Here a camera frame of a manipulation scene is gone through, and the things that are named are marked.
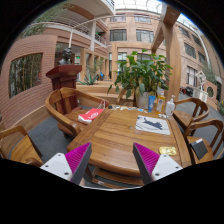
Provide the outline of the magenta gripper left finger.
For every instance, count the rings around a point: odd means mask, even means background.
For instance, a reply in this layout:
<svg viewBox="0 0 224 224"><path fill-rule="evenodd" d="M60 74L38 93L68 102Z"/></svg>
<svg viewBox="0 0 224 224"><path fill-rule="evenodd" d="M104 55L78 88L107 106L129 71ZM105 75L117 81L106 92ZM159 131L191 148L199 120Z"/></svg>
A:
<svg viewBox="0 0 224 224"><path fill-rule="evenodd" d="M79 185L92 153L92 144L86 143L70 152L57 153L41 169Z"/></svg>

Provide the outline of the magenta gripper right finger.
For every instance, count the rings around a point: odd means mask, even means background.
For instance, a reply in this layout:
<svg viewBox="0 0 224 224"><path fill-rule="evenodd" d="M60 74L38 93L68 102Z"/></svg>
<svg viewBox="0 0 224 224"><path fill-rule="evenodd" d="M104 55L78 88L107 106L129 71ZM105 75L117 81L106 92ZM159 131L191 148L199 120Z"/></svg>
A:
<svg viewBox="0 0 224 224"><path fill-rule="evenodd" d="M169 155L159 155L138 143L133 144L133 154L145 185L182 169Z"/></svg>

